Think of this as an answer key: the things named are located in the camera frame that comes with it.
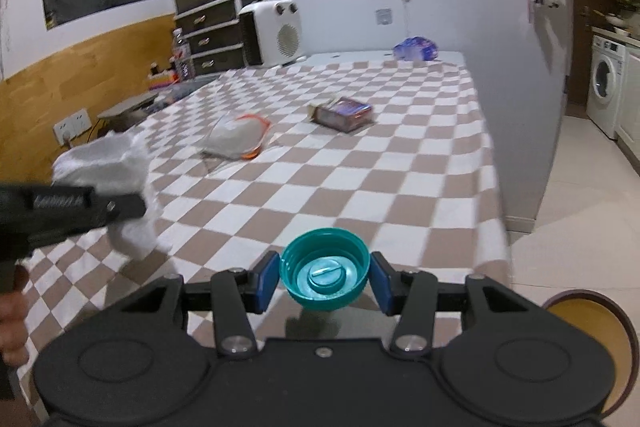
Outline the person's left hand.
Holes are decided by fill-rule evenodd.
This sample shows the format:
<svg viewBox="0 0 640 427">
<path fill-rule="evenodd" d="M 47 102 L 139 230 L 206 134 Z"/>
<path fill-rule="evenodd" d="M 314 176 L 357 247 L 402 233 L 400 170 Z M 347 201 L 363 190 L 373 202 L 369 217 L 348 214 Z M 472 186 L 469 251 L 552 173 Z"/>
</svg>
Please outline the person's left hand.
<svg viewBox="0 0 640 427">
<path fill-rule="evenodd" d="M 18 369 L 25 365 L 29 358 L 26 348 L 28 339 L 26 317 L 29 303 L 24 295 L 28 280 L 28 271 L 23 265 L 17 265 L 12 291 L 2 294 L 0 298 L 1 358 L 11 369 Z"/>
</svg>

